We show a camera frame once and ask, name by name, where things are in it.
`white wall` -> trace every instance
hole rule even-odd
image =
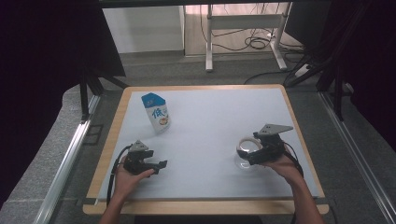
[[[119,53],[183,50],[182,7],[103,9]]]

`blue and white carton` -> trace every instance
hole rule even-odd
[[[142,101],[154,131],[156,133],[166,131],[171,124],[166,101],[161,96],[152,92],[142,96]]]

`white board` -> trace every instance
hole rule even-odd
[[[294,127],[281,89],[154,91],[166,100],[170,128],[156,134],[141,96],[133,92],[99,200],[106,198],[112,164],[121,150],[141,140],[154,156],[146,162],[168,160],[158,175],[141,181],[135,200],[249,199],[292,196],[290,186],[272,169],[255,165],[243,170],[235,163],[239,140],[252,136],[265,123]],[[294,148],[304,178],[318,197],[311,170],[295,127],[280,137]]]

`wooden edge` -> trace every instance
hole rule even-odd
[[[161,87],[128,87],[124,90],[119,107],[110,127],[107,140],[98,162],[95,174],[93,175],[87,198],[97,198],[102,182],[105,179],[107,169],[110,165],[114,148],[120,134],[120,127],[123,122],[129,100],[134,91],[196,91],[196,90],[246,90],[246,89],[281,89],[285,102],[288,106],[296,132],[303,146],[312,175],[318,187],[319,198],[324,198],[323,189],[318,181],[318,176],[312,160],[306,148],[303,135],[301,134],[294,112],[291,108],[290,100],[282,85],[221,85],[221,86],[161,86]],[[329,212],[329,205],[319,204],[319,212],[326,214]],[[106,202],[97,204],[84,204],[83,211],[89,215],[103,214],[106,210]],[[291,214],[294,212],[293,201],[211,201],[211,202],[128,202],[122,208],[122,213],[135,215],[268,215],[268,214]]]
[[[329,205],[318,204],[319,212],[329,212]],[[106,203],[84,204],[88,215],[103,214]],[[128,202],[123,214],[134,215],[286,215],[294,213],[294,201],[216,201],[216,202]]]

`gray carpet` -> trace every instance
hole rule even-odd
[[[158,61],[146,64],[133,64],[126,59],[123,63],[127,77],[120,80],[132,86],[239,85],[253,75],[278,71],[271,55],[259,58],[230,61],[215,58],[213,73],[205,72],[205,64],[201,59],[193,59],[194,62]],[[249,84],[279,84],[286,75],[265,75],[252,79]],[[319,180],[332,207],[332,211],[324,216],[325,220],[327,223],[386,223],[315,91],[316,80],[317,77],[312,77],[287,91]],[[84,140],[51,223],[95,223],[100,218],[85,215],[82,203],[122,94],[121,89],[114,84],[102,81],[106,91],[93,115],[91,134]],[[391,173],[396,168],[395,153],[347,98],[343,102],[343,113],[347,127],[356,137],[374,173],[391,198],[396,198],[396,177]],[[31,223],[34,220],[79,119],[79,91],[75,87],[64,95],[64,107],[37,157],[1,210],[0,223]],[[98,130],[101,130],[100,134],[95,135]],[[263,223],[290,223],[291,216],[262,216],[261,220]],[[133,216],[121,218],[121,223],[133,222]]]

